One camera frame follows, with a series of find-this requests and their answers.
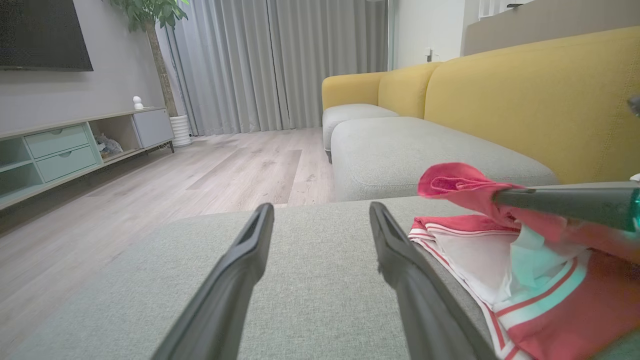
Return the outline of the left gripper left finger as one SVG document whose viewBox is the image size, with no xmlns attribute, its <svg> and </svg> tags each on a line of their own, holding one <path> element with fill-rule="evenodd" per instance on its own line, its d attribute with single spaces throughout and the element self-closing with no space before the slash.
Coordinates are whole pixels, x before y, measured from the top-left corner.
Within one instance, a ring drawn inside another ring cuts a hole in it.
<svg viewBox="0 0 640 360">
<path fill-rule="evenodd" d="M 254 287 L 263 277 L 274 205 L 262 203 L 206 276 L 151 360 L 237 360 Z"/>
</svg>

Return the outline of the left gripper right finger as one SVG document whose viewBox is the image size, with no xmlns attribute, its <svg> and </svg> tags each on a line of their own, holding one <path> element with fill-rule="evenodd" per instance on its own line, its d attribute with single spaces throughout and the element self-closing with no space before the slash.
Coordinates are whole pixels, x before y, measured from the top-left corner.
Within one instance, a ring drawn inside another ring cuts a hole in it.
<svg viewBox="0 0 640 360">
<path fill-rule="evenodd" d="M 498 360 L 387 207 L 371 202 L 369 218 L 378 271 L 397 295 L 411 360 Z"/>
</svg>

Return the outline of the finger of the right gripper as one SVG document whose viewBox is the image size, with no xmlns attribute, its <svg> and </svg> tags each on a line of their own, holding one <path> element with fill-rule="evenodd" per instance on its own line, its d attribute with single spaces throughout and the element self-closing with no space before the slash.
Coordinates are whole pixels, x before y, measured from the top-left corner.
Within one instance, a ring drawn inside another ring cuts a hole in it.
<svg viewBox="0 0 640 360">
<path fill-rule="evenodd" d="M 621 231 L 640 231 L 640 183 L 636 181 L 505 189 L 494 194 L 493 202 Z"/>
</svg>

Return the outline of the red shorts with white trim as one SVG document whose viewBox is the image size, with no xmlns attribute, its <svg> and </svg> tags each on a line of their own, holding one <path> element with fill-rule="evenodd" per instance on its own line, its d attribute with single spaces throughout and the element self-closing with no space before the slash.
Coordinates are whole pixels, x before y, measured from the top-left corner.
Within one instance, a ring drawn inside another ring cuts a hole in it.
<svg viewBox="0 0 640 360">
<path fill-rule="evenodd" d="M 494 201 L 521 189 L 430 166 L 419 196 L 473 214 L 418 216 L 408 235 L 477 303 L 499 360 L 585 360 L 640 330 L 640 214 L 624 231 Z"/>
</svg>

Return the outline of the large grey sofa seat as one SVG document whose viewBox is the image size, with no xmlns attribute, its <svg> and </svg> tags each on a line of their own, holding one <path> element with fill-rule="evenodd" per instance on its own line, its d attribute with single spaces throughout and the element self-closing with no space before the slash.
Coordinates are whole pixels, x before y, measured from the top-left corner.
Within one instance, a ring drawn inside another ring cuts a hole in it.
<svg viewBox="0 0 640 360">
<path fill-rule="evenodd" d="M 240 359 L 409 358 L 396 296 L 377 271 L 370 202 L 275 210 Z M 163 225 L 71 297 L 9 360 L 149 360 L 249 219 Z"/>
</svg>

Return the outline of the wide yellow sofa backrest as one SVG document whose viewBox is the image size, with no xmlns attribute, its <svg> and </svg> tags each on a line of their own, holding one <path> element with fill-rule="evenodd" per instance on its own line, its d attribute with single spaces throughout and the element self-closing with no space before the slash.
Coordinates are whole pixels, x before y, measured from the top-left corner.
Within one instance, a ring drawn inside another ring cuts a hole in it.
<svg viewBox="0 0 640 360">
<path fill-rule="evenodd" d="M 561 183 L 640 174 L 640 26 L 448 60 L 430 76 L 425 119 L 549 168 Z"/>
</svg>

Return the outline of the grey sofa back cushion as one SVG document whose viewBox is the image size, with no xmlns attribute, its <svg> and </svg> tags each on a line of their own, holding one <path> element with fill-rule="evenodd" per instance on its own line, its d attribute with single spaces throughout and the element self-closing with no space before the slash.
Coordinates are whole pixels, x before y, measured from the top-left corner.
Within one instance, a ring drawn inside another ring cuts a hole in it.
<svg viewBox="0 0 640 360">
<path fill-rule="evenodd" d="M 348 120 L 331 135 L 337 202 L 413 197 L 430 167 L 465 163 L 496 182 L 557 185 L 550 168 L 480 137 L 415 117 Z"/>
</svg>

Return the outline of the white ribbed plant pot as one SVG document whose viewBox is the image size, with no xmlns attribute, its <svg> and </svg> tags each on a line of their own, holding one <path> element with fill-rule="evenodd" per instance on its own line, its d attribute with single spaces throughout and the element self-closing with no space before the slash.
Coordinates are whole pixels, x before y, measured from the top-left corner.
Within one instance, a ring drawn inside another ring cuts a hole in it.
<svg viewBox="0 0 640 360">
<path fill-rule="evenodd" d="M 169 117 L 174 148 L 182 148 L 192 145 L 190 121 L 187 115 Z"/>
</svg>

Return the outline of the grey counter partition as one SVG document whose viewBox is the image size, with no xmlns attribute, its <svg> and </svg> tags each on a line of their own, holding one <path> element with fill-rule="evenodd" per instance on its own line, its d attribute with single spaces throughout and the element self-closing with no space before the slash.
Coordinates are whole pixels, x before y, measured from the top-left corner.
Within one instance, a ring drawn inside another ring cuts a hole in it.
<svg viewBox="0 0 640 360">
<path fill-rule="evenodd" d="M 470 23 L 461 55 L 640 27 L 640 0 L 532 0 Z"/>
</svg>

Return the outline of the grey soft toy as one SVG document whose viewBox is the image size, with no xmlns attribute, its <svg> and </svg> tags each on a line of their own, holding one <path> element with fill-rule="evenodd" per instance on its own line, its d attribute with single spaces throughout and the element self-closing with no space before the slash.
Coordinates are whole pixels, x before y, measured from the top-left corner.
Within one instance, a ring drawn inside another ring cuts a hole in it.
<svg viewBox="0 0 640 360">
<path fill-rule="evenodd" d="M 124 152 L 118 141 L 105 136 L 104 133 L 96 136 L 94 139 L 96 141 L 98 152 L 103 160 Z"/>
</svg>

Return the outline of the narrow yellow sofa backrest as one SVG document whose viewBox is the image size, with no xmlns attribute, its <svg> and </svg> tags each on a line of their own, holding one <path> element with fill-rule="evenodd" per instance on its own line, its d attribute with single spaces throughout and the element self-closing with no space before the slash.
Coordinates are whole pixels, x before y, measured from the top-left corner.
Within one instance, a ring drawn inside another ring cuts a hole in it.
<svg viewBox="0 0 640 360">
<path fill-rule="evenodd" d="M 441 62 L 384 71 L 378 84 L 377 105 L 403 117 L 425 117 L 426 90 Z"/>
</svg>

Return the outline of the pale green TV cabinet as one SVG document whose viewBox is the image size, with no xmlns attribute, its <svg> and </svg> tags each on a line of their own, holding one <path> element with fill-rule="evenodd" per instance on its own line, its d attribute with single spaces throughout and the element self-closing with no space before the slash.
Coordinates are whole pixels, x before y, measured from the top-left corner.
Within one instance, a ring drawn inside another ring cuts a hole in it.
<svg viewBox="0 0 640 360">
<path fill-rule="evenodd" d="M 103 159 L 95 140 L 102 133 L 123 152 Z M 161 107 L 0 132 L 0 210 L 135 155 L 172 149 L 173 138 Z"/>
</svg>

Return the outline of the grey sofa seat cushion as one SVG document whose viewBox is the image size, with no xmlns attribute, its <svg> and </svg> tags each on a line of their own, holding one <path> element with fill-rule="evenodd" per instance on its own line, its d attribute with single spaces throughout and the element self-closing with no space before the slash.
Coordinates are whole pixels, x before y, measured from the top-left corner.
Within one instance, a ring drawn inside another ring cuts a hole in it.
<svg viewBox="0 0 640 360">
<path fill-rule="evenodd" d="M 372 104 L 344 104 L 329 107 L 322 114 L 324 150 L 331 153 L 331 138 L 337 125 L 350 120 L 398 117 L 397 112 Z"/>
</svg>

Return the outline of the green indoor tree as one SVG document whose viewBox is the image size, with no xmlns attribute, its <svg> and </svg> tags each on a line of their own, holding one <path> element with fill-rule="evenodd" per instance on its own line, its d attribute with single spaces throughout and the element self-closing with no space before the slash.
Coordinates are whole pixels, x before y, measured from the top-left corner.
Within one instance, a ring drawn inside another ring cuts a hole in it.
<svg viewBox="0 0 640 360">
<path fill-rule="evenodd" d="M 170 77 L 156 32 L 156 25 L 160 28 L 174 28 L 176 23 L 187 19 L 188 15 L 180 4 L 187 5 L 188 0 L 107 0 L 112 7 L 121 10 L 128 23 L 128 30 L 146 32 L 150 43 L 151 54 L 160 80 L 164 105 L 169 117 L 177 117 L 178 110 L 174 100 Z"/>
</svg>

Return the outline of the grey pleated curtain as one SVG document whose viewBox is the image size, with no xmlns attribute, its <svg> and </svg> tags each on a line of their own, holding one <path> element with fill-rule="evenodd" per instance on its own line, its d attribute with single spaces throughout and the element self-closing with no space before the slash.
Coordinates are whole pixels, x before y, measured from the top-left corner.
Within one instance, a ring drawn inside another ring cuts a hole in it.
<svg viewBox="0 0 640 360">
<path fill-rule="evenodd" d="M 186 0 L 158 28 L 194 136 L 322 126 L 322 82 L 387 70 L 388 0 Z"/>
</svg>

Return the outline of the black wall television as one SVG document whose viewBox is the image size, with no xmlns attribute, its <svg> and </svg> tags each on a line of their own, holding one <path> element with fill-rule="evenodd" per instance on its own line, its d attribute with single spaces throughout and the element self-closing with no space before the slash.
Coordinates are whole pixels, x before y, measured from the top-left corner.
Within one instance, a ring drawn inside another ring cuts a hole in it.
<svg viewBox="0 0 640 360">
<path fill-rule="evenodd" d="M 74 0 L 0 0 L 0 70 L 93 71 Z"/>
</svg>

